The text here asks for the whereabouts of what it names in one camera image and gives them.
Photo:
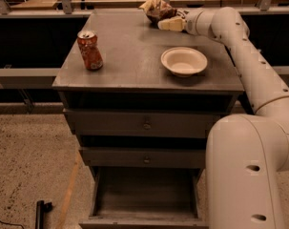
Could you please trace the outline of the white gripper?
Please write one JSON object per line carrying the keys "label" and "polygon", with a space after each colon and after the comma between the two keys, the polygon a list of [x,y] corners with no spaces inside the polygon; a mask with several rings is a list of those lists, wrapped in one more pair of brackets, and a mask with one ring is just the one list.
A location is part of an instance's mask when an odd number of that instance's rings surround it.
{"label": "white gripper", "polygon": [[213,36],[211,23],[214,12],[204,9],[190,10],[185,20],[179,16],[161,20],[157,26],[162,31],[185,31],[192,35]]}

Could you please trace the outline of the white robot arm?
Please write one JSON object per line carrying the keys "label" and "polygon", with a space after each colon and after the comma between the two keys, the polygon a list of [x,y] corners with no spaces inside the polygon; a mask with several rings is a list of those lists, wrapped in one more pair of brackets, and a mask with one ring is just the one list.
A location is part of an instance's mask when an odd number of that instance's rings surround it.
{"label": "white robot arm", "polygon": [[251,114],[223,117],[206,146],[210,229],[285,229],[277,172],[289,170],[289,87],[249,40],[237,10],[197,9],[157,26],[227,47]]}

